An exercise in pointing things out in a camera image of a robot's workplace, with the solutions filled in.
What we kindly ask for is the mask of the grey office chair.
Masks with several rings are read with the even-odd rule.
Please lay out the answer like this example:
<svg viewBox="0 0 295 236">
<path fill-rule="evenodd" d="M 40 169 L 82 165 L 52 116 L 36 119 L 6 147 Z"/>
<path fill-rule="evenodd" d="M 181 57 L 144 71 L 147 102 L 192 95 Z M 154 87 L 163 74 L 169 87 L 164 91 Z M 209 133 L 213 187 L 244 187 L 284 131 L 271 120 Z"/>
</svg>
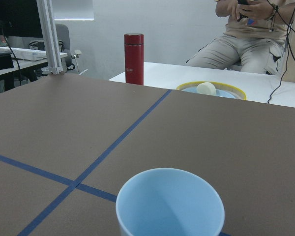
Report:
<svg viewBox="0 0 295 236">
<path fill-rule="evenodd" d="M 66 68 L 67 70 L 74 70 L 75 65 L 72 63 L 69 29 L 63 24 L 55 24 L 55 26 L 59 42 L 59 50 L 60 52 L 67 53 L 67 56 L 63 58 L 65 60 Z"/>
</svg>

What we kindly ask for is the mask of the light blue plastic cup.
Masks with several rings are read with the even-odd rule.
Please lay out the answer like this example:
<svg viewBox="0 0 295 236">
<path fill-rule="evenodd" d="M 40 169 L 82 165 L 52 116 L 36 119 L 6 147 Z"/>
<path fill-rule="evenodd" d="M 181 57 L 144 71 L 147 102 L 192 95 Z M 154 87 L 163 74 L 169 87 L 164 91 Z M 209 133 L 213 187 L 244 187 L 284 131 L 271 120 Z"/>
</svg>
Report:
<svg viewBox="0 0 295 236">
<path fill-rule="evenodd" d="M 225 210 L 204 179 L 173 168 L 143 171 L 120 189 L 116 215 L 122 236 L 218 236 Z"/>
</svg>

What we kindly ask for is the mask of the red thermos bottle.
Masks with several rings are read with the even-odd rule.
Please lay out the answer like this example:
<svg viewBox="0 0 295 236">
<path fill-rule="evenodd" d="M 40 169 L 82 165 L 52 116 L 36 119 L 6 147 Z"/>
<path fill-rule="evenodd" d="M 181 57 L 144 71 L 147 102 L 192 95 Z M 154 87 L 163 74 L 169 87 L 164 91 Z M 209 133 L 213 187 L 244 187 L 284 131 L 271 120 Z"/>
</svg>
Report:
<svg viewBox="0 0 295 236">
<path fill-rule="evenodd" d="M 144 84 L 144 35 L 124 34 L 125 81 L 130 84 Z"/>
</svg>

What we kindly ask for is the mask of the yellow rimmed blue bowl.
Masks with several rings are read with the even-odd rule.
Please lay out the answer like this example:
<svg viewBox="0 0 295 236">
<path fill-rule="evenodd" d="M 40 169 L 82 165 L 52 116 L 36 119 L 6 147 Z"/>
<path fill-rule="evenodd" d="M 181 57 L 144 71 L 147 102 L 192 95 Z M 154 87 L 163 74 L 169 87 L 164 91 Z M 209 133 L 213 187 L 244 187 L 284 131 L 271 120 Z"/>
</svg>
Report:
<svg viewBox="0 0 295 236">
<path fill-rule="evenodd" d="M 197 93 L 196 88 L 197 85 L 200 83 L 209 82 L 209 81 L 195 81 L 195 82 L 188 82 L 179 85 L 176 89 L 185 91 L 185 92 L 191 92 L 191 93 Z M 224 84 L 221 82 L 210 82 L 212 83 L 216 88 L 216 95 L 218 97 L 224 97 L 224 98 L 234 98 L 234 99 L 240 99 L 240 100 L 246 100 L 246 94 L 241 89 L 234 87 L 229 84 Z"/>
</svg>

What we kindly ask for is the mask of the aluminium frame post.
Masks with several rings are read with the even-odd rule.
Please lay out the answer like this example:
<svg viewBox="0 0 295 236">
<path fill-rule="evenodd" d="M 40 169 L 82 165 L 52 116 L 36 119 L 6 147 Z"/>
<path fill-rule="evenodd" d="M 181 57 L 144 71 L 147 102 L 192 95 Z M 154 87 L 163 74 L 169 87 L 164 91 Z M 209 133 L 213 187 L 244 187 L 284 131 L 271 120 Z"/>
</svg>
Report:
<svg viewBox="0 0 295 236">
<path fill-rule="evenodd" d="M 36 3 L 44 39 L 48 70 L 51 74 L 54 75 L 61 74 L 63 72 L 63 66 L 60 58 L 59 43 L 56 25 L 54 22 L 52 1 L 37 0 Z"/>
</svg>

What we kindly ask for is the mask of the seated person in beige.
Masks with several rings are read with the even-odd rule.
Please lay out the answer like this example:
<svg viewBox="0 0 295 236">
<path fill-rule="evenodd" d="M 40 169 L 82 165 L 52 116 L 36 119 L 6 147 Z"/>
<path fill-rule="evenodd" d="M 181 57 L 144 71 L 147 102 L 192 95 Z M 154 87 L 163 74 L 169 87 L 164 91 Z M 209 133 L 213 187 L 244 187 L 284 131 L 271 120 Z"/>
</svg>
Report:
<svg viewBox="0 0 295 236">
<path fill-rule="evenodd" d="M 286 48 L 295 0 L 218 0 L 215 13 L 228 17 L 222 36 L 201 48 L 187 66 L 226 69 L 240 62 L 241 71 L 276 75 Z"/>
</svg>

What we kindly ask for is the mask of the black monitor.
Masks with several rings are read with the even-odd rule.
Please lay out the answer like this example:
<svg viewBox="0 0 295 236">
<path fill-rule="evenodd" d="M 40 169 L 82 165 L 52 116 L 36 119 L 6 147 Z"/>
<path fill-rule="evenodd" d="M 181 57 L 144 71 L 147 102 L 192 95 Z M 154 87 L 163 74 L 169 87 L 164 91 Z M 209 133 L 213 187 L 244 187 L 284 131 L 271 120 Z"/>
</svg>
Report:
<svg viewBox="0 0 295 236">
<path fill-rule="evenodd" d="M 43 37 L 37 1 L 0 0 L 0 35 Z"/>
</svg>

